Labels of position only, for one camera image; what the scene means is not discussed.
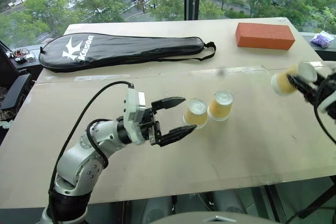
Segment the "black chair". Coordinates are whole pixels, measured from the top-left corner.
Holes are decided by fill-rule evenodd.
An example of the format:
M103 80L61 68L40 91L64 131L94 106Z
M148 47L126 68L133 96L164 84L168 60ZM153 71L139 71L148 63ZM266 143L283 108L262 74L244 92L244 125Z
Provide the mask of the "black chair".
M6 90L7 93L1 102L0 110L4 112L10 112L10 118L13 119L16 116L15 111L18 111L18 105L22 100L23 94L28 94L32 87L31 75L27 71L18 71L8 58L3 47L0 47L0 87ZM0 144L6 135L8 130L0 127Z

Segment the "white table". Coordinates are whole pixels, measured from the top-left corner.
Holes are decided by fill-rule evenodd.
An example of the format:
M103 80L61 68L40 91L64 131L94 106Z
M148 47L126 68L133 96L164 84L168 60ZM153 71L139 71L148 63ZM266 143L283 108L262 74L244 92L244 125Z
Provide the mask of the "white table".
M235 48L234 40L227 38L234 33L237 22L146 23L143 33L139 30L143 24L137 23L71 25L67 32L79 31L75 30L79 26L82 31L96 31L90 27L99 27L104 29L101 33L120 35L130 35L127 28L133 27L133 35L137 36L159 36L161 26L160 36L168 36L170 30L175 31L172 36L195 35L205 41L214 40L218 53L204 64L146 63L67 74L43 70L0 147L0 208L47 205L52 167L76 118L101 87L119 79L131 81L136 89L144 91L148 106L151 101L176 95L210 102L214 92L222 89L232 92L234 105L228 121L209 120L204 128L177 143L163 148L149 143L129 145L115 153L94 189L91 203L268 185L334 174L336 148L319 128L312 106L304 103L300 93L283 98L270 86L271 75L283 71L285 66L300 60L320 61L319 57L293 28L296 42L289 51L266 53L262 49ZM219 34L220 25L230 29ZM216 36L211 37L209 30ZM320 66L319 71L329 72L323 64L314 64ZM142 69L152 66L155 69L150 73ZM229 67L225 75L216 70L221 66ZM126 88L121 86L100 96L84 116L69 146L93 119L120 116L125 92ZM163 132L182 124L184 110L185 105L181 104L158 113ZM331 120L323 119L335 134Z

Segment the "floor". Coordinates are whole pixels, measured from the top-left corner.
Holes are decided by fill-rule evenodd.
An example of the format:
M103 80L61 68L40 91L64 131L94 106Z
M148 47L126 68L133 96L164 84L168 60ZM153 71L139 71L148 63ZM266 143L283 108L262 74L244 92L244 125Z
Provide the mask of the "floor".
M284 207L287 219L294 215L297 211L306 208L324 191L332 186L332 181L326 178L317 178L304 180L299 182L288 182L277 185L277 190ZM252 216L268 218L274 221L271 206L268 201L264 187L241 188L237 190L247 213ZM181 196L180 203L188 202L188 199L195 195ZM139 200L136 203L141 208L146 200ZM87 221L90 224L117 223L115 220L114 203L110 204L94 204L89 206ZM176 212L192 210L188 204L180 204L183 209L176 209ZM202 203L196 204L196 210L204 210ZM330 199L323 207L336 208L336 198ZM41 215L42 208L32 209L0 209L0 223L19 223L34 224L37 223ZM290 224L313 224L326 223L332 224L334 211L332 209L319 209L306 219L295 218Z

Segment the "bag strap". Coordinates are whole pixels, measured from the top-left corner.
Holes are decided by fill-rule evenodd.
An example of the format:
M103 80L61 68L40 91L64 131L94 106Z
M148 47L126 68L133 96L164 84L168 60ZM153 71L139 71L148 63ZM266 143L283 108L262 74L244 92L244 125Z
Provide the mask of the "bag strap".
M156 59L154 61L182 61L182 60L199 60L199 61L203 61L203 60L207 60L207 59L210 59L212 58L215 53L216 53L216 45L214 42L210 41L209 43L207 44L204 44L204 47L212 47L214 49L214 52L208 56L205 56L203 58L182 58L182 59L166 59L166 58L163 58L163 59Z

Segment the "orange brick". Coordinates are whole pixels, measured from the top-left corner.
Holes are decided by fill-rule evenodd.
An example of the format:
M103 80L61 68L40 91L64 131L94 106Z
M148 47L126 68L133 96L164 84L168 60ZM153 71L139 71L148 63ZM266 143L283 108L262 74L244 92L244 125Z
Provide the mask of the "orange brick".
M288 50L295 38L288 26L256 23L238 23L236 30L238 47Z

